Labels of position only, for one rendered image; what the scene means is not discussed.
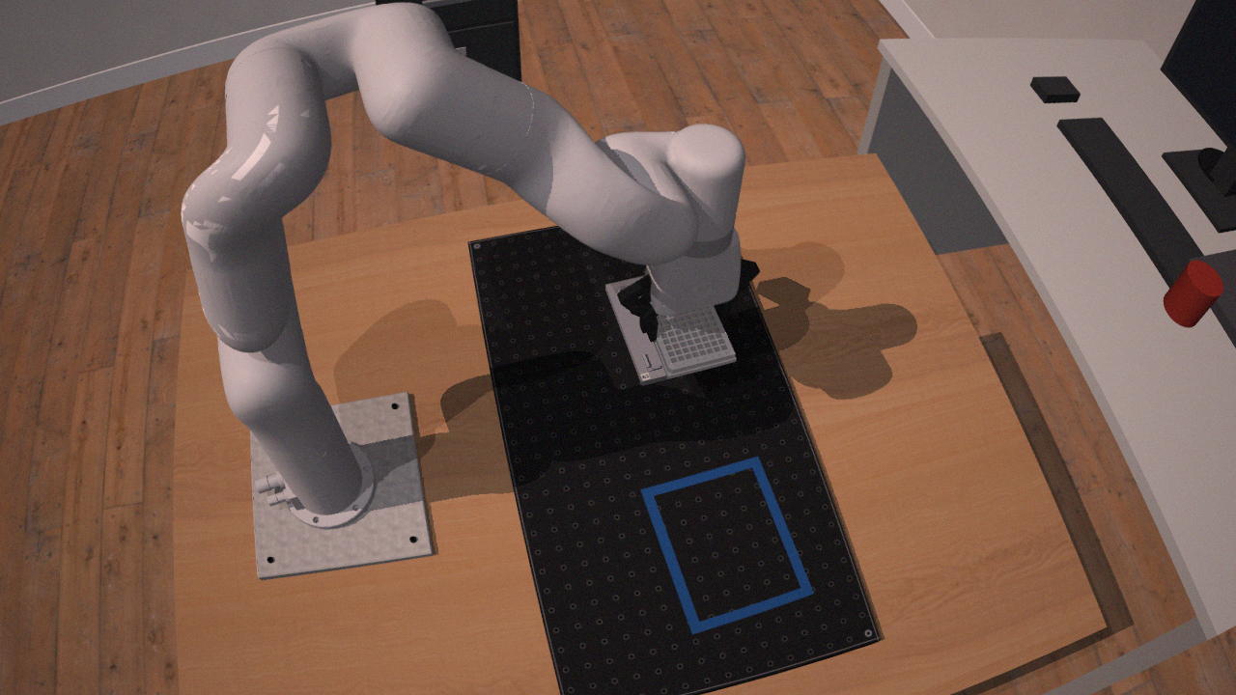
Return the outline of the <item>blue taped rectangle outline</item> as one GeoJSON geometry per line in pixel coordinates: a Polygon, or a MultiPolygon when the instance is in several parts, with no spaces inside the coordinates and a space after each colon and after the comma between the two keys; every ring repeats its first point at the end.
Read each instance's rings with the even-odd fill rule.
{"type": "Polygon", "coordinates": [[[701,632],[701,629],[711,629],[723,625],[729,625],[729,622],[735,622],[737,620],[747,620],[747,617],[753,616],[755,613],[761,613],[764,611],[772,610],[780,606],[780,603],[798,601],[798,599],[806,599],[810,597],[810,595],[815,594],[815,591],[810,585],[810,580],[806,575],[806,570],[803,570],[803,564],[801,563],[801,559],[798,556],[798,550],[794,545],[792,537],[789,532],[789,527],[786,526],[784,519],[784,514],[781,513],[781,510],[777,508],[775,493],[772,493],[772,488],[770,487],[770,484],[768,481],[768,472],[764,471],[759,458],[751,458],[742,460],[739,463],[729,463],[729,465],[718,469],[712,469],[705,472],[691,475],[688,476],[688,479],[677,479],[675,481],[667,481],[667,484],[650,486],[646,488],[641,488],[640,491],[643,493],[643,500],[646,503],[646,510],[650,517],[653,518],[655,534],[658,534],[658,540],[660,542],[662,555],[665,555],[667,571],[671,573],[671,578],[674,579],[674,585],[677,591],[677,597],[680,599],[680,602],[684,603],[684,612],[686,613],[686,620],[688,620],[688,627],[691,627],[692,634],[701,632]],[[676,488],[684,488],[686,486],[703,484],[703,481],[709,481],[713,479],[723,479],[723,476],[727,476],[733,472],[739,472],[747,469],[753,469],[753,471],[755,472],[761,492],[764,493],[765,500],[768,500],[768,507],[770,510],[770,514],[772,514],[772,522],[775,522],[775,526],[777,528],[777,534],[780,534],[780,538],[784,542],[784,548],[789,554],[789,559],[792,564],[794,573],[798,578],[801,587],[798,587],[795,591],[789,591],[789,594],[780,595],[780,597],[768,599],[768,601],[761,601],[758,603],[750,603],[745,608],[735,610],[728,613],[722,613],[719,616],[716,616],[713,620],[705,620],[700,622],[696,610],[693,610],[693,603],[691,601],[691,597],[688,596],[688,587],[686,587],[684,573],[681,571],[677,564],[677,558],[675,556],[671,542],[667,539],[667,532],[665,529],[665,524],[662,524],[662,518],[660,511],[658,510],[658,502],[655,502],[654,496],[655,493],[666,493],[667,491],[676,491],[676,488]]]}

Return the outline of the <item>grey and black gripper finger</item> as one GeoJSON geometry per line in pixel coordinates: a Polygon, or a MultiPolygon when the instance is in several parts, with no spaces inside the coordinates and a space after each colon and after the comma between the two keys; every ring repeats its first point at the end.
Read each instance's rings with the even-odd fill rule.
{"type": "Polygon", "coordinates": [[[643,333],[646,333],[650,343],[658,339],[658,315],[653,308],[653,278],[650,275],[644,276],[641,279],[637,279],[625,289],[620,291],[617,296],[622,305],[625,309],[630,309],[632,314],[640,317],[639,324],[643,333]],[[637,298],[640,296],[640,298],[637,298]]]}
{"type": "Polygon", "coordinates": [[[732,303],[734,303],[734,302],[738,301],[737,296],[739,293],[742,293],[742,291],[747,289],[747,286],[749,286],[749,282],[753,281],[759,275],[759,272],[760,272],[760,270],[758,267],[758,263],[751,263],[751,261],[742,258],[742,276],[739,276],[739,289],[738,289],[738,293],[734,296],[734,298],[730,302],[714,305],[716,315],[719,317],[722,324],[727,324],[728,314],[730,313],[730,308],[732,308],[732,303]]]}

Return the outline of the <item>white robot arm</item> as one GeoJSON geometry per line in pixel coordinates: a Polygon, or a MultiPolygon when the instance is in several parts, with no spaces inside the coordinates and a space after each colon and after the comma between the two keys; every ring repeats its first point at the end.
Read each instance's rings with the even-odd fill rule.
{"type": "Polygon", "coordinates": [[[442,19],[415,2],[332,14],[247,45],[225,83],[227,147],[185,192],[183,232],[227,404],[277,469],[256,488],[281,486],[269,506],[287,501],[326,531],[368,510],[375,465],[346,440],[311,373],[282,216],[321,183],[325,101],[351,92],[384,139],[510,185],[564,232],[625,263],[724,252],[745,164],[742,141],[718,125],[593,142],[555,98],[456,51],[442,19]]]}

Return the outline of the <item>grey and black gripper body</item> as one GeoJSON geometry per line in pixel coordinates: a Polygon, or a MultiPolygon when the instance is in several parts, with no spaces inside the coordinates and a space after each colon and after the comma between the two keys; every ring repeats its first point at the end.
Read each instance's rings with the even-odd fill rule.
{"type": "Polygon", "coordinates": [[[742,276],[739,234],[734,228],[729,247],[714,257],[684,256],[674,263],[646,265],[646,275],[653,278],[653,308],[661,317],[729,302],[742,276]]]}

